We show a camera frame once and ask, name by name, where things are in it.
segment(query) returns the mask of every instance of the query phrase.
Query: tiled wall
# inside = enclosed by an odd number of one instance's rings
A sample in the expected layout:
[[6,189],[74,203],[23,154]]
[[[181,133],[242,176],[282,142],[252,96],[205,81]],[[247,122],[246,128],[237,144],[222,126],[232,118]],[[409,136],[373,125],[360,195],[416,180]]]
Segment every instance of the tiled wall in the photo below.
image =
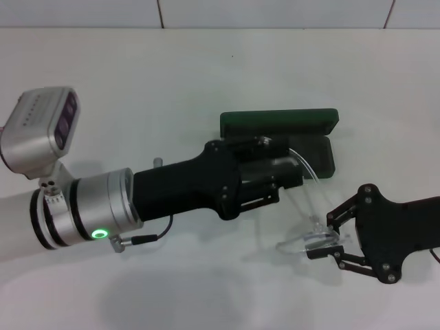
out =
[[440,28],[440,0],[0,0],[0,26],[162,25]]

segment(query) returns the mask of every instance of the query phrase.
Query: white table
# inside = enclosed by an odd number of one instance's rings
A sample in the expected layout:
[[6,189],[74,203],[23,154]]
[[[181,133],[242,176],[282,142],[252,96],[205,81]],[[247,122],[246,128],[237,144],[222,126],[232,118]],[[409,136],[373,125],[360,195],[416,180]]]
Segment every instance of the white table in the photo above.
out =
[[[394,201],[440,195],[438,31],[0,30],[0,122],[22,91],[49,85],[80,96],[63,159],[77,177],[196,156],[224,111],[334,107],[337,170],[324,185],[335,205],[369,182]],[[2,197],[36,188],[3,165],[0,178]],[[308,213],[304,189],[290,193],[298,206],[283,193],[229,222],[180,214],[162,242],[121,255],[102,240],[3,263],[0,329],[440,327],[427,251],[396,285],[276,252]]]

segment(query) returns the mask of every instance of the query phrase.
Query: silver camera housing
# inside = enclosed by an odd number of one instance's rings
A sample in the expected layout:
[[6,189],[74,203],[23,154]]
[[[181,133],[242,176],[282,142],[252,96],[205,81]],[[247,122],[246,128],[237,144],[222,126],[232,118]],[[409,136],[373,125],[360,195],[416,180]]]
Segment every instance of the silver camera housing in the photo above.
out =
[[24,92],[1,134],[3,162],[28,179],[50,175],[56,161],[69,152],[79,114],[71,87]]

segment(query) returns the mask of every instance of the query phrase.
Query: green led light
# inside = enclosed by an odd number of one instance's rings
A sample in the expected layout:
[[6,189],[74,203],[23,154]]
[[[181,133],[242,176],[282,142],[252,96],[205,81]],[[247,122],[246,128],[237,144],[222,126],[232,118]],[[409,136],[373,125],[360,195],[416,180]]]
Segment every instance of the green led light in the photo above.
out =
[[103,230],[103,229],[97,229],[91,233],[91,236],[94,239],[104,239],[107,236],[109,236],[109,232],[107,232],[106,230]]

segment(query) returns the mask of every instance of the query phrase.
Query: silver cylindrical motor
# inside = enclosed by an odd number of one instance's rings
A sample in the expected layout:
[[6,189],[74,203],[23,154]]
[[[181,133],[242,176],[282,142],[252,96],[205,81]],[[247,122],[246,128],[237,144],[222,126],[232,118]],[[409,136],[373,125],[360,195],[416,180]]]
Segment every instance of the silver cylindrical motor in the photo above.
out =
[[42,190],[0,199],[0,261],[141,228],[129,168],[74,180],[60,197]]

